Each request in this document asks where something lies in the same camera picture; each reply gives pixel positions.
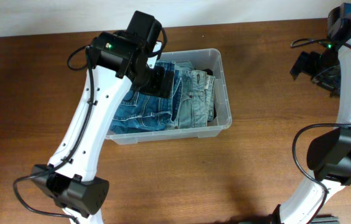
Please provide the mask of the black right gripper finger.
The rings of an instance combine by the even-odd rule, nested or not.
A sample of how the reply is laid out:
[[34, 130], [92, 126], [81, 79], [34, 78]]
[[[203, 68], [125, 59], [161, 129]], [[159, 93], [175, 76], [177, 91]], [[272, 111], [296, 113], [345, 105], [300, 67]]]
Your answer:
[[293, 80], [296, 80], [301, 73], [312, 75], [311, 58], [307, 52], [301, 52], [290, 70]]
[[321, 69], [321, 54], [317, 52], [310, 52], [310, 67], [311, 67], [311, 76], [317, 75]]

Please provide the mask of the dark blue jeans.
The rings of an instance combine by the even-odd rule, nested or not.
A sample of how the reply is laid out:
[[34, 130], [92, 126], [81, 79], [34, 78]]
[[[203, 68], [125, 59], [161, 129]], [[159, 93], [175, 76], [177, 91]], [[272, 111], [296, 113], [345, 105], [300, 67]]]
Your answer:
[[129, 91], [120, 103], [110, 124], [112, 133], [163, 131], [175, 119], [182, 95], [182, 79], [176, 71], [176, 63], [160, 60], [155, 67], [174, 73], [171, 97], [160, 98]]

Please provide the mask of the light blue jeans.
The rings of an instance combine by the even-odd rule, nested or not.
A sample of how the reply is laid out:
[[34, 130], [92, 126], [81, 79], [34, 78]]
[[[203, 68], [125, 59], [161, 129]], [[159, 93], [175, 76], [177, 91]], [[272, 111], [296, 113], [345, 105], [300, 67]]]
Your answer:
[[204, 70], [195, 69], [190, 61], [175, 64], [177, 89], [172, 118], [166, 130], [204, 128], [208, 125]]

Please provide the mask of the black garment with tape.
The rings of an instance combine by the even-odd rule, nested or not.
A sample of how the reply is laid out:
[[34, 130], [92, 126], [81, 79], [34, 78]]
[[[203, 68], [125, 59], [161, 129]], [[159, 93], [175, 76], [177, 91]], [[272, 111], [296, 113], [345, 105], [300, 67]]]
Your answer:
[[213, 75], [213, 71], [209, 68], [205, 69], [204, 72], [206, 73], [205, 77], [205, 94], [206, 94], [206, 101], [207, 101], [207, 121], [213, 121], [217, 117], [217, 111], [214, 104], [214, 93], [215, 93], [215, 77]]

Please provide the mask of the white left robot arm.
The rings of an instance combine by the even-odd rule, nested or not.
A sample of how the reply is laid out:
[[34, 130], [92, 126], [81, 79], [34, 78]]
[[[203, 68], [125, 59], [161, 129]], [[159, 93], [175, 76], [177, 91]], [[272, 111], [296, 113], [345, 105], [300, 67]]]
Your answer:
[[96, 176], [106, 133], [129, 91], [169, 98], [173, 74], [155, 68], [167, 40], [154, 16], [136, 11], [126, 30], [102, 32], [83, 47], [85, 90], [59, 146], [46, 165], [32, 169], [33, 183], [71, 223], [102, 223], [110, 183]]

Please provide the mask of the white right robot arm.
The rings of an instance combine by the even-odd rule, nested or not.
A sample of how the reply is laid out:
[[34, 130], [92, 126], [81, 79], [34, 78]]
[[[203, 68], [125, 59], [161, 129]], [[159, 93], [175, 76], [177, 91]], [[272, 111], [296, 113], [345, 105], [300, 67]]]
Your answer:
[[337, 223], [335, 217], [321, 218], [319, 211], [351, 185], [351, 3], [329, 12], [327, 36], [319, 44], [325, 50], [301, 53], [290, 73], [293, 78], [309, 75], [311, 82], [339, 97], [337, 121], [325, 123], [328, 132], [310, 143], [301, 184], [266, 223]]

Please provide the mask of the clear plastic storage bin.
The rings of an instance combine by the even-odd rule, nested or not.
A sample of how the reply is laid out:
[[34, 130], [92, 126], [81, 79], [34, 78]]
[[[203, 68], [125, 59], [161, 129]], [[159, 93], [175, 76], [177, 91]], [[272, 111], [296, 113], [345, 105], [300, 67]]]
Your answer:
[[217, 136], [222, 130], [232, 124], [232, 114], [228, 100], [225, 74], [222, 65], [222, 56], [217, 49], [198, 49], [177, 52], [164, 52], [162, 60], [181, 62], [188, 60], [198, 69], [210, 69], [215, 77], [214, 81], [214, 107], [217, 116], [204, 128], [177, 129], [168, 131], [155, 131], [133, 134], [114, 134], [107, 132], [105, 138], [119, 145], [137, 144], [139, 142], [160, 141], [183, 138], [210, 138]]

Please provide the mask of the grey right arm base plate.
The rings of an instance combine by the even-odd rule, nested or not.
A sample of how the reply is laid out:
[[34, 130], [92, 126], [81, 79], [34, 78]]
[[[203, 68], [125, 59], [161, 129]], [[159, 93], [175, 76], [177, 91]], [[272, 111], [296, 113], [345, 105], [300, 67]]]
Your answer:
[[340, 224], [338, 217], [317, 217], [311, 221], [311, 224]]

